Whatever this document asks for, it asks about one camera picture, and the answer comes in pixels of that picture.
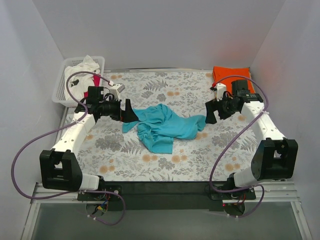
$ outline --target red wire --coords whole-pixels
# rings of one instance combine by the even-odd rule
[[[105,208],[105,211],[108,211],[108,207],[109,207],[109,199],[110,199],[110,195],[108,197],[108,201],[106,202],[106,208]]]
[[[234,203],[234,205],[238,205],[238,203],[240,202],[241,200],[241,196],[239,197],[238,201]]]
[[[246,195],[243,196],[243,200],[240,204],[243,204],[245,202],[245,200],[246,200]]]

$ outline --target orange cloth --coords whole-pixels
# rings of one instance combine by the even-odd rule
[[[230,75],[240,75],[247,78],[251,78],[249,68],[226,68],[222,66],[215,66],[213,67],[213,82],[216,83],[217,81],[223,79],[224,77],[230,76]],[[233,94],[232,92],[232,82],[235,80],[241,80],[241,77],[230,77],[225,80],[223,80],[221,83],[226,85],[226,90]],[[250,93],[254,94],[255,90],[253,88],[252,82],[248,81],[248,88],[250,90]]]

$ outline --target white cable clip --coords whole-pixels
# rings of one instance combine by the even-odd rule
[[[261,110],[258,112],[258,114],[260,114],[260,113],[269,115],[269,112],[268,112],[268,111],[265,111],[265,110],[263,110],[263,109],[261,109]]]

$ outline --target teal cloth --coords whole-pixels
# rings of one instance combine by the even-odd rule
[[[206,125],[206,117],[203,115],[184,118],[163,104],[133,111],[139,121],[123,123],[122,132],[127,133],[138,124],[139,139],[155,154],[172,154],[174,138],[195,139],[197,132],[202,131]]]

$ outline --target patterned mat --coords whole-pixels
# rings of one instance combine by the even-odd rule
[[[214,96],[209,90],[212,75],[208,72],[104,75],[125,85],[121,99],[123,103],[131,99],[137,109],[162,103],[182,117],[206,115],[205,102]],[[71,121],[73,112],[74,108],[68,109],[65,124]],[[139,141],[137,127],[123,134],[121,122],[102,117],[83,142],[77,159],[84,173],[102,175],[106,181],[208,181],[217,157],[246,124],[244,116],[236,113],[214,125],[207,124],[194,140],[174,139],[173,154],[153,154]],[[224,181],[231,173],[249,167],[256,147],[249,129],[224,155],[214,180]]]

